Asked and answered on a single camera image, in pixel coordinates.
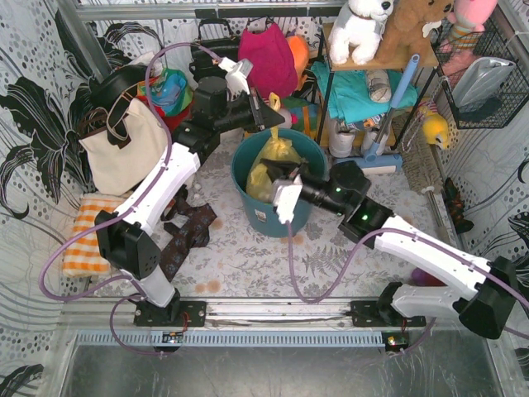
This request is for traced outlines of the yellow trash bag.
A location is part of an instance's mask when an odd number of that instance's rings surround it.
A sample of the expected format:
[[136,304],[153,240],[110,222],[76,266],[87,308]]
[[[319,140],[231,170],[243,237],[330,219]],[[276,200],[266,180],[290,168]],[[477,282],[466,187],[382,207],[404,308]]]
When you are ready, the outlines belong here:
[[279,128],[270,128],[270,137],[256,156],[246,180],[246,193],[263,203],[272,202],[273,182],[283,178],[284,168],[303,162],[289,139],[279,136]]

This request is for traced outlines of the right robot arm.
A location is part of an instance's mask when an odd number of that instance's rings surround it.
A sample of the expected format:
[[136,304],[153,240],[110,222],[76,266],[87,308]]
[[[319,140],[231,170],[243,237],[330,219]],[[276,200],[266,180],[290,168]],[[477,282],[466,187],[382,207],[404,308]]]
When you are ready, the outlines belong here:
[[368,197],[371,182],[354,161],[333,165],[327,179],[311,175],[305,162],[263,159],[260,165],[271,179],[282,224],[293,220],[298,201],[310,203],[341,216],[340,230],[357,247],[404,259],[441,281],[440,286],[388,284],[376,302],[382,323],[398,326],[420,316],[456,318],[471,332],[497,339],[514,305],[528,305],[510,260],[500,256],[489,261],[419,231]]

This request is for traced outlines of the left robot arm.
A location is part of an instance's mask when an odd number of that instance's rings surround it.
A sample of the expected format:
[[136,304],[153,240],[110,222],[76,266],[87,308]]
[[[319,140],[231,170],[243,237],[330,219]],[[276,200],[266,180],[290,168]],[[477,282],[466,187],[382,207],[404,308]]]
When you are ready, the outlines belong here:
[[188,324],[180,294],[162,268],[162,252],[151,234],[171,200],[214,152],[224,132],[258,132],[284,122],[275,93],[264,101],[255,91],[228,98],[226,79],[206,77],[195,91],[188,119],[171,133],[168,150],[121,206],[95,218],[101,256],[140,295],[134,323],[141,327]]

